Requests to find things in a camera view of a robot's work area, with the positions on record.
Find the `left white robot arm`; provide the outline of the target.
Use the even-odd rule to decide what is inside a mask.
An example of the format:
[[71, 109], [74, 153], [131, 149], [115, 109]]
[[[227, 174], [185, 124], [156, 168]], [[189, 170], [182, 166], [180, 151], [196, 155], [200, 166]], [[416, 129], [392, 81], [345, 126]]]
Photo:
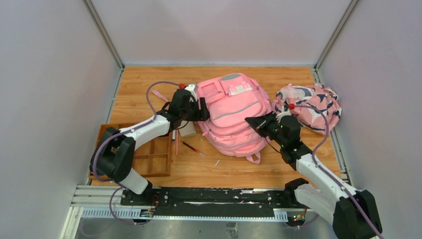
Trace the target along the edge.
[[92, 155], [90, 171], [95, 177], [102, 174], [130, 190], [133, 199], [146, 206], [152, 201], [152, 184], [132, 167], [135, 151], [157, 137], [168, 135], [184, 121], [209, 118], [204, 97], [194, 90], [177, 89], [172, 100], [148, 120], [122, 129], [107, 128]]

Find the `pink student backpack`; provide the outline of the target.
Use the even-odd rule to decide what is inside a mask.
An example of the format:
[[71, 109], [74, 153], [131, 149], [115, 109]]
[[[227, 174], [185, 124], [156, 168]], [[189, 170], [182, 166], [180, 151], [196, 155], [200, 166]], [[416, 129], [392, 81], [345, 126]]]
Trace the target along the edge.
[[210, 118], [197, 124], [209, 142], [222, 154], [244, 157], [259, 164], [267, 141], [246, 122], [272, 111], [270, 97], [254, 79], [233, 73], [196, 83]]

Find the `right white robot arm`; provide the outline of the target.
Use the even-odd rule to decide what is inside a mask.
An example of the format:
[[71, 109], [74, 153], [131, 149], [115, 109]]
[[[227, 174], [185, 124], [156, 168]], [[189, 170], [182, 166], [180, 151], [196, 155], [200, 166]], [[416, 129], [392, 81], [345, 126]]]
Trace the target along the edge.
[[285, 163], [305, 178], [285, 184], [284, 201], [314, 210], [332, 225], [339, 239], [380, 239], [382, 225], [374, 196], [358, 190], [330, 171], [300, 137], [301, 125], [292, 115], [277, 120], [275, 113], [248, 117], [246, 122], [263, 137], [280, 146]]

